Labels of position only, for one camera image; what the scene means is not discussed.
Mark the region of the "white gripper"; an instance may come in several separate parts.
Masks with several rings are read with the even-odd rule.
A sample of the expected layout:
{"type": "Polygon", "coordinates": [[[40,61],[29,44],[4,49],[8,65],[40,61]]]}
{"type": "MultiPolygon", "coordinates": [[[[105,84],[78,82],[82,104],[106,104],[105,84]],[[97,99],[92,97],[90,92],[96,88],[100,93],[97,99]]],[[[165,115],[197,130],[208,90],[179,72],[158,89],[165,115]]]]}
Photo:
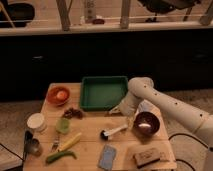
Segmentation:
{"type": "Polygon", "coordinates": [[[135,114],[139,104],[141,103],[142,99],[138,98],[131,92],[128,92],[126,96],[120,101],[118,105],[113,107],[109,113],[121,113],[124,116],[132,116],[135,114]]]}

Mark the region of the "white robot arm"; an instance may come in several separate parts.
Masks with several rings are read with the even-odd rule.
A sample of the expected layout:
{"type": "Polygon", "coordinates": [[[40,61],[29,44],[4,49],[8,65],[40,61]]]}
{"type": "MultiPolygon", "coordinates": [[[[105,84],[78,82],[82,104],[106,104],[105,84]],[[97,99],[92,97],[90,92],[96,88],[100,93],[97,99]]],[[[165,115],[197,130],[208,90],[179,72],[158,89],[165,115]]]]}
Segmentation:
{"type": "Polygon", "coordinates": [[[143,100],[168,114],[209,147],[213,146],[213,114],[157,91],[149,77],[130,79],[127,94],[109,113],[121,112],[125,116],[131,116],[136,113],[143,100]]]}

